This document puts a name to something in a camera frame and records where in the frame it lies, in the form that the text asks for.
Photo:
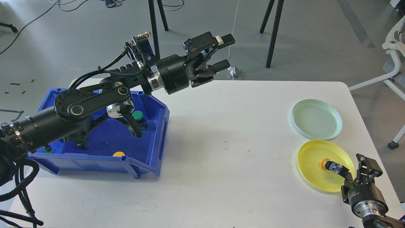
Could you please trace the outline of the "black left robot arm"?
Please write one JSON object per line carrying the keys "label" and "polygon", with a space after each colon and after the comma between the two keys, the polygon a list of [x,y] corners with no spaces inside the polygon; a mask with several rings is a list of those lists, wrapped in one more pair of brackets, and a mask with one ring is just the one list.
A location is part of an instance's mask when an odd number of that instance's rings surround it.
{"label": "black left robot arm", "polygon": [[11,123],[1,124],[1,185],[12,180],[15,188],[1,195],[1,201],[20,198],[27,216],[1,210],[1,220],[13,227],[15,218],[32,224],[43,222],[35,216],[26,188],[39,173],[39,165],[28,159],[29,153],[45,148],[59,139],[70,139],[79,146],[87,144],[87,136],[108,118],[124,124],[137,138],[143,133],[132,115],[134,106],[130,89],[141,86],[145,95],[164,88],[170,95],[188,86],[197,87],[213,81],[218,72],[230,64],[223,60],[207,62],[219,49],[235,43],[232,34],[213,36],[211,32],[186,40],[185,56],[176,54],[159,59],[153,54],[145,32],[124,44],[124,51],[109,65],[76,79],[61,92],[54,106]]}

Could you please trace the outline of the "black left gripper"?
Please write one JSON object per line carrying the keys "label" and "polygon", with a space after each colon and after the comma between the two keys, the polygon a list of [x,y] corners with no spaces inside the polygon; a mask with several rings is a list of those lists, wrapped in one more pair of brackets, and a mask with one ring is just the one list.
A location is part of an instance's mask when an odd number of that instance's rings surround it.
{"label": "black left gripper", "polygon": [[166,92],[170,95],[189,85],[197,87],[211,82],[218,72],[228,69],[230,63],[224,59],[209,65],[208,60],[218,48],[225,48],[234,43],[232,34],[214,37],[211,32],[187,39],[183,43],[185,56],[174,54],[156,62],[158,75]]}

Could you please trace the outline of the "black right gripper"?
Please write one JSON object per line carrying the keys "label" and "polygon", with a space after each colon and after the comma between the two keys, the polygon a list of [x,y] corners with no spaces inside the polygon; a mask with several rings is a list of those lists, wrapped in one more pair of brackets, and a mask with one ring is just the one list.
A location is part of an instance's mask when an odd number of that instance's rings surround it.
{"label": "black right gripper", "polygon": [[340,168],[344,178],[341,187],[343,202],[351,206],[354,215],[365,218],[368,215],[385,216],[389,208],[381,191],[375,185],[375,178],[383,174],[376,160],[356,154],[358,169],[356,178],[346,167]]}

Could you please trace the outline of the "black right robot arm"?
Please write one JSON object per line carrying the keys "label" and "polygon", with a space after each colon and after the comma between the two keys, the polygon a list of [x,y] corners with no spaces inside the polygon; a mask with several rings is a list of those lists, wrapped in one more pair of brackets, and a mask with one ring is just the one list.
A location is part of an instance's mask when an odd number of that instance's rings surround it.
{"label": "black right robot arm", "polygon": [[340,188],[343,202],[351,206],[353,214],[362,219],[365,228],[403,228],[403,221],[386,216],[389,208],[374,181],[383,174],[380,166],[376,160],[364,155],[356,154],[356,157],[355,179],[346,167],[339,167],[338,174],[345,179]]}

